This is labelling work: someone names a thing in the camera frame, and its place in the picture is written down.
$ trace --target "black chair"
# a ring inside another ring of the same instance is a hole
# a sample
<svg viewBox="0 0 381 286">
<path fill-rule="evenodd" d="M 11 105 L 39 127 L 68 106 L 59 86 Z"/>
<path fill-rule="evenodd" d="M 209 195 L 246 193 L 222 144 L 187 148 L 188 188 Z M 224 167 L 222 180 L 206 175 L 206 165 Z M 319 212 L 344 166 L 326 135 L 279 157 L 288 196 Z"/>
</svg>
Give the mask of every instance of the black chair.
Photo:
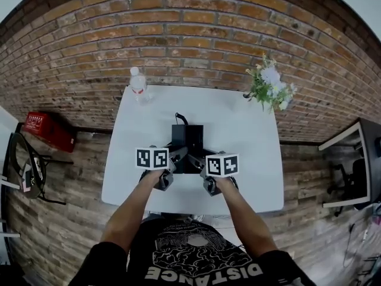
<svg viewBox="0 0 381 286">
<path fill-rule="evenodd" d="M 23 168 L 20 167 L 16 158 L 17 145 L 20 145 L 29 156 Z M 24 176 L 24 169 L 26 167 L 26 164 L 30 165 L 30 170 L 25 172 L 25 181 L 27 183 L 27 186 L 30 187 L 30 191 L 23 192 L 27 198 L 40 198 L 41 200 L 49 203 L 58 203 L 66 205 L 66 203 L 63 203 L 61 201 L 54 201 L 45 198 L 44 186 L 46 181 L 46 166 L 49 163 L 73 164 L 73 162 L 52 160 L 51 156 L 40 155 L 20 133 L 14 133 L 12 135 L 10 144 L 10 160 L 12 167 L 14 168 L 16 173 L 21 177 L 21 184 L 23 181 L 22 178 Z"/>
<path fill-rule="evenodd" d="M 328 194 L 331 194 L 333 191 L 344 191 L 341 196 L 342 200 L 361 198 L 367 195 L 365 159 L 362 158 L 353 162 L 352 174 L 347 174 L 342 164 L 336 165 L 334 168 L 341 171 L 344 186 L 332 185 L 327 189 Z M 361 210 L 365 208 L 367 204 L 368 203 L 355 204 L 354 207 Z M 335 212 L 335 216 L 338 217 L 342 211 L 343 207 L 340 207 L 340 209 Z"/>
</svg>

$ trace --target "black t-shirt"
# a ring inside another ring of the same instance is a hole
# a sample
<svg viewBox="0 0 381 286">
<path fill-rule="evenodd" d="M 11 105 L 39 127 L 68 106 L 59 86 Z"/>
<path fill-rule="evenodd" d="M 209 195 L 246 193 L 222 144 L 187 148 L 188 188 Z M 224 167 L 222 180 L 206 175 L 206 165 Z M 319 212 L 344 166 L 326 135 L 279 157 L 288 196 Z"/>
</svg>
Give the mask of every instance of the black t-shirt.
<svg viewBox="0 0 381 286">
<path fill-rule="evenodd" d="M 179 220 L 141 224 L 127 254 L 116 244 L 95 245 L 74 285 L 314 286 L 286 252 L 251 257 L 214 228 Z"/>
</svg>

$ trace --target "person's left arm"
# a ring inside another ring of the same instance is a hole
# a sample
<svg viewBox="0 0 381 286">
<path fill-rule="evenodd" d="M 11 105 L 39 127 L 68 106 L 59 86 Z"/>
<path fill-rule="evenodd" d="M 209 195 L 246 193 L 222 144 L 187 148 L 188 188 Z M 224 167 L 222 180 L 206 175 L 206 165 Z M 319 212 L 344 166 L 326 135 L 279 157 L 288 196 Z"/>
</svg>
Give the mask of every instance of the person's left arm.
<svg viewBox="0 0 381 286">
<path fill-rule="evenodd" d="M 142 222 L 149 195 L 163 170 L 149 172 L 106 224 L 69 286 L 118 285 L 126 274 L 127 255 Z"/>
</svg>

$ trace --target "red crate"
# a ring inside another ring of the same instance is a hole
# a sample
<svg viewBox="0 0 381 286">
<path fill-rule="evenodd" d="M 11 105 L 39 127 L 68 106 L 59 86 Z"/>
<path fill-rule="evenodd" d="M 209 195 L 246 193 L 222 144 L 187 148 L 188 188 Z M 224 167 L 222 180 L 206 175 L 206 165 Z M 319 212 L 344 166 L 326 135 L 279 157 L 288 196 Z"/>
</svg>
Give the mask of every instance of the red crate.
<svg viewBox="0 0 381 286">
<path fill-rule="evenodd" d="M 73 152 L 76 137 L 46 113 L 30 112 L 24 130 L 58 150 Z"/>
</svg>

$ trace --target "brick wall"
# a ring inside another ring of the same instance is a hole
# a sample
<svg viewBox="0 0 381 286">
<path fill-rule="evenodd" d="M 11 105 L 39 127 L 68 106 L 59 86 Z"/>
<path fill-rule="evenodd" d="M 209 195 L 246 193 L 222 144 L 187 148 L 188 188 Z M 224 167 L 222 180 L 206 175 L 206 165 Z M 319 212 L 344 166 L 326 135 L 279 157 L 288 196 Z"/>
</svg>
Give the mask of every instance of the brick wall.
<svg viewBox="0 0 381 286">
<path fill-rule="evenodd" d="M 129 68 L 149 83 L 247 90 L 267 54 L 299 91 L 281 140 L 380 121 L 381 46 L 340 0 L 24 0 L 0 25 L 0 105 L 112 128 Z"/>
</svg>

